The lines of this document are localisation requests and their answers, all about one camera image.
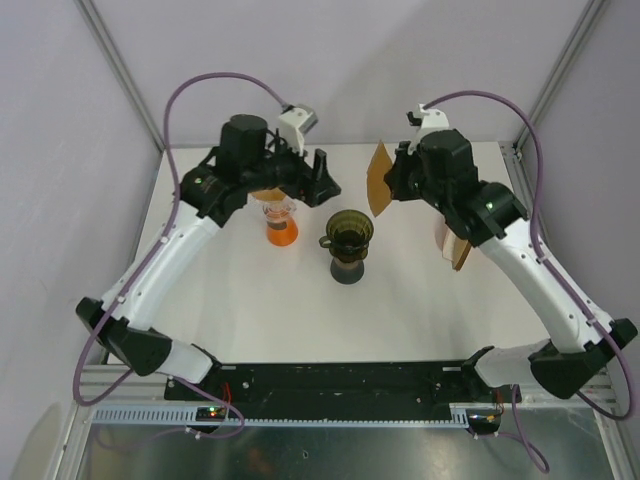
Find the dark green dripper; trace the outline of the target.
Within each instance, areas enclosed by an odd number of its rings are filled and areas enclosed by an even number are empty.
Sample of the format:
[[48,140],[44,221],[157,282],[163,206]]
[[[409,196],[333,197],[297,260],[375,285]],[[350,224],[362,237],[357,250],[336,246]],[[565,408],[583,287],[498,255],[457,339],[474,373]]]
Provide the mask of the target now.
[[334,213],[327,221],[319,246],[343,263],[364,260],[368,255],[374,226],[359,210],[346,209]]

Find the clear glass dripper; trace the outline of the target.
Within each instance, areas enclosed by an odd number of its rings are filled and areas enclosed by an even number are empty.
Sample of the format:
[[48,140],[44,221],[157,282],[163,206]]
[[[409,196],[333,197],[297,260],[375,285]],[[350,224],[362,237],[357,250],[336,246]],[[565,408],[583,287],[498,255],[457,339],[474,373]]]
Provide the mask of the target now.
[[283,222],[293,219],[296,210],[294,202],[288,196],[281,202],[267,203],[257,201],[250,194],[249,200],[260,211],[266,224],[268,222]]

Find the brown coffee filter stack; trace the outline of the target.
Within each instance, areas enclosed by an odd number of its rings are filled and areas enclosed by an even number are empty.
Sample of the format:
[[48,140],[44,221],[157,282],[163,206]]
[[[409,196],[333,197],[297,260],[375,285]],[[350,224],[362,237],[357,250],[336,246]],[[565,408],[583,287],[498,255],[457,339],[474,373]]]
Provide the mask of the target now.
[[436,222],[435,241],[442,257],[450,263],[451,268],[456,272],[460,271],[471,251],[470,242],[454,234],[443,218]]

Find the single brown coffee filter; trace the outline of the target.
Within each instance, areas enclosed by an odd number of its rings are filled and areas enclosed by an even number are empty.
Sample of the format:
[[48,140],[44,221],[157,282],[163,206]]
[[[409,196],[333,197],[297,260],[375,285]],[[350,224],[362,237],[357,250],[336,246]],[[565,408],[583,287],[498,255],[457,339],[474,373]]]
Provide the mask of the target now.
[[251,193],[251,196],[257,201],[267,203],[281,202],[286,198],[286,194],[279,188],[254,191]]

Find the orange glass flask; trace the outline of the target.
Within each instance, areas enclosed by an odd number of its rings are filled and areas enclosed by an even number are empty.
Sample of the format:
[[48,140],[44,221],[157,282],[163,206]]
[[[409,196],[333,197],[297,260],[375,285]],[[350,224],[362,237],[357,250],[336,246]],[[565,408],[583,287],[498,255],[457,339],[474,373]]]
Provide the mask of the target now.
[[293,219],[283,222],[268,222],[266,228],[268,241],[278,247],[293,244],[299,235],[297,223]]

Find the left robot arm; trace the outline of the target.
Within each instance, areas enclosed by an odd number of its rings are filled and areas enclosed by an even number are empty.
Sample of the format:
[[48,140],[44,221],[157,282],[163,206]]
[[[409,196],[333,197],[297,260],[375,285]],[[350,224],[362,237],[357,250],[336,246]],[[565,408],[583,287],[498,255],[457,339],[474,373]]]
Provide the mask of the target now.
[[100,345],[139,376],[180,377],[197,398],[214,397],[221,376],[205,350],[155,330],[159,308],[196,254],[242,209],[250,194],[279,189],[316,207],[340,194],[318,149],[306,162],[305,135],[316,124],[305,106],[288,108],[276,130],[258,116],[237,114],[224,123],[219,145],[180,182],[169,220],[145,256],[99,299],[83,298],[76,314]]

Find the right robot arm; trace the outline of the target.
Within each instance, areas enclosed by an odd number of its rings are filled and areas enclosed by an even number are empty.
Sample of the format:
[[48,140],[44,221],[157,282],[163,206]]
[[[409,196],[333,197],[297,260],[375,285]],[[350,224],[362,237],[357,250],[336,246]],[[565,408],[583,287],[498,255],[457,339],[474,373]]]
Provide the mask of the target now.
[[486,347],[472,356],[473,369],[461,376],[469,399],[484,401],[506,384],[536,384],[569,399],[637,336],[631,320],[600,309],[544,242],[530,237],[524,205],[508,186],[480,179],[471,143],[458,130],[400,142],[384,181],[392,199],[423,200],[442,214],[457,237],[509,278],[548,333],[535,344]]

